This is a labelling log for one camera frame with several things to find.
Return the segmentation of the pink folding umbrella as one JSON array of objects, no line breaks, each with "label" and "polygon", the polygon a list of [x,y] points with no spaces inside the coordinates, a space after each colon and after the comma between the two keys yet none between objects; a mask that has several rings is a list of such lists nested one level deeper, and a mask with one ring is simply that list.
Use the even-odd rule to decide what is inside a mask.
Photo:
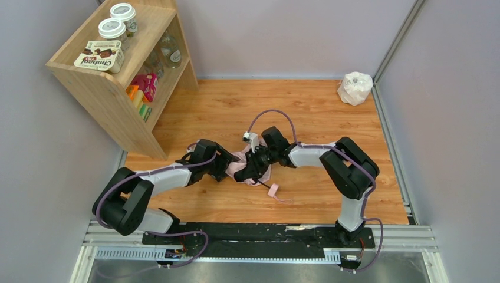
[{"label": "pink folding umbrella", "polygon": [[253,151],[250,145],[247,145],[243,150],[234,152],[232,155],[239,160],[230,162],[226,169],[226,174],[233,178],[237,183],[244,183],[249,186],[262,185],[267,189],[267,195],[279,203],[291,205],[291,199],[280,199],[277,196],[279,185],[273,183],[266,184],[271,178],[271,166],[279,161],[279,155],[267,148],[266,146],[258,146]]}]

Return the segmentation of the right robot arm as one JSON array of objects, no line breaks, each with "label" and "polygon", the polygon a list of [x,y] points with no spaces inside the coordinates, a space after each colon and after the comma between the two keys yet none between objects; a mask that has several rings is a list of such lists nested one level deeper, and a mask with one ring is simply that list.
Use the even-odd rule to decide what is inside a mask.
[{"label": "right robot arm", "polygon": [[329,144],[290,143],[276,127],[261,137],[245,133],[249,149],[239,162],[231,163],[228,175],[236,182],[260,183],[274,163],[283,167],[322,167],[342,194],[341,212],[335,223],[339,237],[352,241],[364,228],[366,196],[374,188],[380,170],[349,137]]}]

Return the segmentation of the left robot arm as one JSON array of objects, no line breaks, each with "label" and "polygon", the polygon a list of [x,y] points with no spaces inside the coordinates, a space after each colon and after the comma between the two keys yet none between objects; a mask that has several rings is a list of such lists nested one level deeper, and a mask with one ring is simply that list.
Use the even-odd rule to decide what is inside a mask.
[{"label": "left robot arm", "polygon": [[133,171],[119,168],[100,193],[92,207],[98,223],[123,236],[135,231],[168,233],[175,217],[161,209],[152,209],[152,197],[168,190],[188,187],[204,175],[216,181],[226,177],[226,170],[239,158],[218,143],[200,139],[187,153],[169,166]]}]

